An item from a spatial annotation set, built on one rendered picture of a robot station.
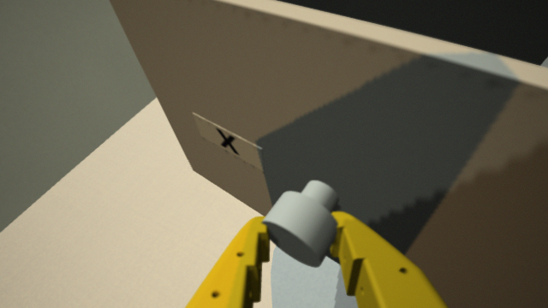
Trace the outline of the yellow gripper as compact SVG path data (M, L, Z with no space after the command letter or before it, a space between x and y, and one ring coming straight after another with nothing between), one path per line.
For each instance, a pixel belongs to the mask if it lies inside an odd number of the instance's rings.
M358 308L449 308L425 273L354 216L331 213L348 296ZM270 261L265 216L249 220L229 243L185 308L253 308L261 301L262 263Z

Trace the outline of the brown drawer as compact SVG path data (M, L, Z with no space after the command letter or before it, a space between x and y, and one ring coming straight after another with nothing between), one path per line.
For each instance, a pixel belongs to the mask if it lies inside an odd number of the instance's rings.
M548 308L548 0L115 13L193 171L293 259L340 264L341 211L449 308Z

